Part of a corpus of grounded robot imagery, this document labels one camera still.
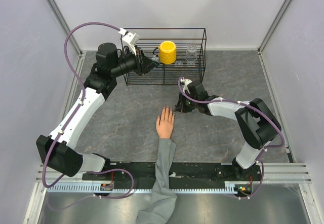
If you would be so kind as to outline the person's left hand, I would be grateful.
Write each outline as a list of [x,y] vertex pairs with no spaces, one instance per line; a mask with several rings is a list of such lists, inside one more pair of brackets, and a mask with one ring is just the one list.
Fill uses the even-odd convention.
[[156,120],[156,131],[160,139],[171,139],[174,129],[175,114],[166,106]]

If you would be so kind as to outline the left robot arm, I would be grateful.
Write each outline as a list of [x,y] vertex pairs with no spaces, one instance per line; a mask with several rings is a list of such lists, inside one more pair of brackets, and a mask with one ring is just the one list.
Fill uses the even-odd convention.
[[86,78],[75,104],[63,121],[48,135],[40,135],[36,146],[44,165],[68,177],[78,172],[93,171],[100,180],[111,175],[106,158],[99,154],[79,154],[75,151],[78,139],[96,110],[107,100],[117,86],[116,79],[130,72],[142,76],[159,66],[158,57],[147,57],[139,47],[131,52],[120,50],[113,43],[98,47],[96,62]]

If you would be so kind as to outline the glitter nail polish bottle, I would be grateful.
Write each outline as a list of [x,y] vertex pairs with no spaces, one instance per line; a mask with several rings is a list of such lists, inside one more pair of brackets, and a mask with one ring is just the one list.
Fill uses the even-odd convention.
[[159,63],[159,57],[158,56],[153,55],[151,59],[154,60],[155,62]]

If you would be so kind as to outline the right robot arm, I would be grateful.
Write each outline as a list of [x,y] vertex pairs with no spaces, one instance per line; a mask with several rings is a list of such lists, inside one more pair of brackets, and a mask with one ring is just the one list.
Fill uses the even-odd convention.
[[285,144],[280,123],[262,99],[236,101],[210,96],[200,81],[184,77],[178,79],[178,87],[180,93],[176,111],[189,113],[197,109],[208,116],[237,121],[245,143],[232,161],[231,172],[235,179],[248,177],[251,168],[268,148]]

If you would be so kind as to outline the grey sleeved forearm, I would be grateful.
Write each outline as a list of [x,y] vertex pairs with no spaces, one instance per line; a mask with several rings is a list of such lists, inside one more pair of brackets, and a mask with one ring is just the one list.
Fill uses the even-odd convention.
[[176,145],[170,139],[160,139],[155,163],[155,183],[152,187],[150,204],[140,210],[136,223],[167,223],[172,216],[177,196],[170,189],[169,170],[171,168]]

